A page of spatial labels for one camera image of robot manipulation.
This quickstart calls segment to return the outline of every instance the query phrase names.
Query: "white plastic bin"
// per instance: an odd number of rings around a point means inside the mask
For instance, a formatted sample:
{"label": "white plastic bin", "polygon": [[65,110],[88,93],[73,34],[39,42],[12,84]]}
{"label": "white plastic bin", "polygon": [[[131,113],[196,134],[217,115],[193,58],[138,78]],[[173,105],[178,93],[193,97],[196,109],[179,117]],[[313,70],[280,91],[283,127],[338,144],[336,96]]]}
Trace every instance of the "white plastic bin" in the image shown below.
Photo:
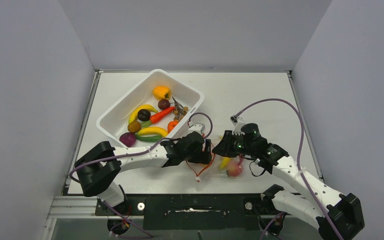
{"label": "white plastic bin", "polygon": [[[138,82],[124,96],[116,101],[108,108],[96,121],[96,127],[101,130],[109,138],[126,147],[119,141],[122,134],[127,133],[129,117],[132,112],[139,106],[144,104],[152,105],[155,109],[158,108],[158,100],[152,94],[152,91],[157,86],[166,86],[171,90],[171,96],[176,99],[183,107],[188,107],[189,111],[186,116],[176,125],[176,127],[168,134],[168,138],[172,138],[175,134],[186,125],[189,116],[193,114],[204,101],[204,94],[193,87],[190,87],[173,77],[161,69],[155,69],[149,75]],[[167,129],[169,122],[173,121],[174,114],[164,117],[154,127]],[[134,147],[149,146],[152,143],[136,141]]]}

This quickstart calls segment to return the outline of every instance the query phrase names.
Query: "tabletop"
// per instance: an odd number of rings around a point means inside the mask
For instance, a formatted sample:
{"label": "tabletop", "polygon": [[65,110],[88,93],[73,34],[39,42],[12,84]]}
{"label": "tabletop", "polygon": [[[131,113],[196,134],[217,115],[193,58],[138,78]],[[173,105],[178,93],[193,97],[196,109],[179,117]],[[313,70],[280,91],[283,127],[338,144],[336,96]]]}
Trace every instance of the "tabletop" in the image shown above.
{"label": "tabletop", "polygon": [[[112,142],[96,127],[99,116],[115,101],[123,96],[148,73],[103,72],[97,83],[90,113],[81,137],[77,159],[102,141]],[[230,116],[247,105],[262,99],[279,98],[297,106],[287,73],[223,73],[223,72],[169,72],[173,78],[190,85],[205,95],[205,101],[196,112],[208,114],[213,121],[213,132],[209,137],[215,144],[225,130],[232,130]],[[300,122],[295,112],[282,102],[264,102],[246,110],[241,117],[245,122],[256,123],[261,135],[271,143],[276,143],[296,159],[300,141]],[[203,116],[194,116],[194,123],[209,122]],[[220,157],[197,182],[195,174],[182,162],[178,166],[165,168],[147,167],[122,172],[114,182],[121,185],[127,194],[241,194],[262,193],[273,184],[286,190],[296,191],[283,180],[265,173],[254,177],[250,173],[250,161],[245,160],[243,173],[239,177],[227,177],[219,171]],[[317,163],[304,138],[301,165],[314,176],[319,176]],[[251,164],[255,174],[261,168]],[[80,184],[71,181],[68,194],[81,194]]]}

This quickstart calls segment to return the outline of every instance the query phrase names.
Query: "round metal bolt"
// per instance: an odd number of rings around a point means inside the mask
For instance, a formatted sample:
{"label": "round metal bolt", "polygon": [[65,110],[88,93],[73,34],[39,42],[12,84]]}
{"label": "round metal bolt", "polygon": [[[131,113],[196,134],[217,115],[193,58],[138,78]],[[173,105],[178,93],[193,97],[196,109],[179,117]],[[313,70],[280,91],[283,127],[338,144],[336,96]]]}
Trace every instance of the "round metal bolt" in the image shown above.
{"label": "round metal bolt", "polygon": [[143,202],[139,202],[137,204],[137,210],[143,211],[145,209],[145,204]]}
{"label": "round metal bolt", "polygon": [[252,210],[252,209],[253,209],[253,204],[250,203],[250,202],[247,202],[247,203],[245,203],[245,208],[246,208],[247,210]]}

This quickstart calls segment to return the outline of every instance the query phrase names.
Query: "gray floor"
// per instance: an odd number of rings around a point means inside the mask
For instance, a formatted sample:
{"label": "gray floor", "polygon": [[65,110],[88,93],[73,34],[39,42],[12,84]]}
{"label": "gray floor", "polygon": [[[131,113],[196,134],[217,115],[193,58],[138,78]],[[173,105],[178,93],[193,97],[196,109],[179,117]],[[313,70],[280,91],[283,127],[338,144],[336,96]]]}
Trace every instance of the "gray floor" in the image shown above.
{"label": "gray floor", "polygon": [[[286,218],[280,236],[284,240],[320,240],[316,229],[296,218]],[[240,228],[225,230],[202,230],[202,240],[258,240],[260,231],[245,231]],[[106,219],[59,219],[56,222],[52,240],[108,240]],[[159,230],[152,231],[155,240],[199,240],[197,230]],[[132,228],[126,236],[143,236]],[[264,239],[277,239],[273,236]]]}

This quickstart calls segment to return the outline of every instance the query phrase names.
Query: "robotic arm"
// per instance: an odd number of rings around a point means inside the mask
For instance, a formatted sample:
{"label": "robotic arm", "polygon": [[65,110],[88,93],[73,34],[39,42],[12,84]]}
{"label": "robotic arm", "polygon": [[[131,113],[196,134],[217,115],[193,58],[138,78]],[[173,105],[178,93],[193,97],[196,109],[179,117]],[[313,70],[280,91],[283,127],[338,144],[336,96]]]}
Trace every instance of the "robotic arm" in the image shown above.
{"label": "robotic arm", "polygon": [[[235,130],[226,130],[221,142],[212,152],[230,158],[238,155],[248,156],[305,197],[303,199],[293,195],[275,184],[262,194],[262,201],[265,204],[310,224],[318,229],[323,239],[337,240],[334,230],[304,183],[301,177],[301,174],[304,174],[316,198],[328,212],[344,240],[354,238],[364,228],[361,203],[355,195],[350,193],[345,196],[319,181],[305,169],[299,170],[287,151],[269,143],[260,135],[255,123],[246,124],[237,118],[231,120]],[[121,186],[113,182],[120,172],[144,167],[177,166],[182,161],[208,164],[211,161],[211,141],[203,138],[203,131],[203,124],[195,124],[189,128],[189,134],[185,137],[163,140],[152,147],[112,147],[108,141],[101,142],[75,163],[75,167],[79,168],[77,175],[84,196],[98,196],[111,207],[115,207],[126,200]],[[101,163],[85,165],[108,157],[113,159],[105,165]]]}

